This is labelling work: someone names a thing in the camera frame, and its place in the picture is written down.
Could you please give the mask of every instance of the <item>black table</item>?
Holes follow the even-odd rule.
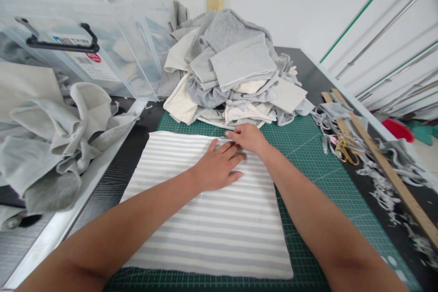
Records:
[[[330,88],[334,87],[330,80],[300,49],[276,47],[276,51],[277,53],[283,52],[288,54],[294,61],[294,65],[297,66],[298,80],[302,83],[302,87],[308,91],[307,98],[314,104],[323,102],[321,92],[329,91]],[[133,99],[117,100],[121,103],[121,107],[125,109],[128,109],[134,102]],[[157,102],[152,103],[152,105],[152,108],[142,112],[140,121],[136,123],[119,149],[116,157],[72,227],[70,235],[119,203],[140,159],[143,148],[147,143],[148,133],[156,131],[161,120],[163,103]],[[369,127],[369,133],[372,137],[380,137],[379,133],[372,126]],[[357,175],[355,171],[358,167],[348,163],[344,164],[344,167],[422,288],[425,291],[436,291],[438,274],[422,264],[421,259],[425,260],[425,258],[412,248],[405,228],[401,226],[392,227],[386,211],[370,195],[370,192],[374,191],[372,180],[369,177]],[[430,219],[433,222],[438,222],[438,195],[426,187],[416,188],[409,185],[407,187]],[[31,225],[26,230],[21,229],[0,233],[0,246],[2,250],[0,252],[0,283],[2,285],[44,229],[50,218],[50,215],[44,215],[36,223],[27,223]]]

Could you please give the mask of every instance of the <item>cutting mat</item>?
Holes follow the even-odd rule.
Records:
[[[196,121],[190,126],[178,124],[165,111],[158,130],[181,134],[224,136],[225,129]],[[291,124],[264,125],[266,139],[280,150],[301,172],[314,182],[347,215],[377,252],[393,268],[411,291],[421,288],[398,254],[341,162],[322,151],[321,132],[313,118],[298,116]],[[295,277],[292,280],[250,277],[209,276],[180,271],[124,268],[108,282],[106,290],[329,290],[327,280],[315,257],[293,225],[283,200],[277,192],[287,247]]]

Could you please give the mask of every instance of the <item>white wall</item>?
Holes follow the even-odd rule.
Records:
[[[192,16],[206,9],[206,0],[180,0]],[[299,47],[322,58],[367,0],[224,0],[225,7],[268,28],[277,46]],[[408,2],[374,0],[323,65],[337,74],[360,49]],[[417,3],[356,63],[342,79],[358,94],[383,75],[438,39],[438,0]],[[438,52],[377,92],[364,104],[370,108],[391,100],[403,86],[438,65]]]

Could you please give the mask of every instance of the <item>clear plastic bin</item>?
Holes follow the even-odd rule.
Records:
[[[173,45],[167,24],[172,1],[0,0],[0,23],[4,33],[72,82],[92,82],[110,95],[156,101],[163,54]],[[96,35],[97,53],[26,43],[36,34],[39,42],[90,46],[92,37],[81,23]]]

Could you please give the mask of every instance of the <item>table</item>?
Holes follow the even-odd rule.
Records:
[[[321,103],[321,92],[329,91],[332,87],[337,87],[344,93],[342,86],[339,86],[337,81],[324,74],[324,69],[316,61],[309,59],[301,50],[281,47],[276,47],[276,50],[278,53],[284,52],[290,55],[291,59],[294,60],[294,65],[297,66],[298,80],[302,82],[302,87],[308,91],[308,99],[314,104]],[[358,114],[370,115],[353,97],[345,95],[350,105],[355,108]],[[132,100],[125,101],[125,106],[129,106],[132,102]],[[151,109],[144,110],[141,114],[141,120],[134,126],[119,149],[69,234],[74,233],[93,218],[118,204],[147,142],[147,133],[155,131],[161,119],[163,113],[162,103],[152,103],[152,106]],[[372,117],[370,119],[369,132],[372,136],[384,137],[386,139],[391,138],[391,135],[388,135],[388,132],[376,120],[373,121]],[[371,180],[368,177],[358,176],[355,173],[356,167],[352,167],[349,164],[345,164],[344,167],[420,285],[425,291],[432,290],[438,284],[438,275],[422,264],[419,253],[410,246],[410,241],[404,228],[390,226],[391,223],[386,212],[369,194],[373,190]],[[436,211],[436,206],[438,204],[438,196],[430,189],[414,188],[411,186],[408,186],[408,188],[429,217],[437,222],[438,212]],[[5,237],[4,234],[0,234],[0,245],[3,249],[8,250],[6,255],[3,252],[0,255],[0,268],[2,272],[3,269],[6,269],[6,275],[0,276],[2,284],[23,258],[26,250],[29,249],[50,218],[51,216],[43,216],[25,231],[21,230],[14,233],[15,236],[9,235]]]

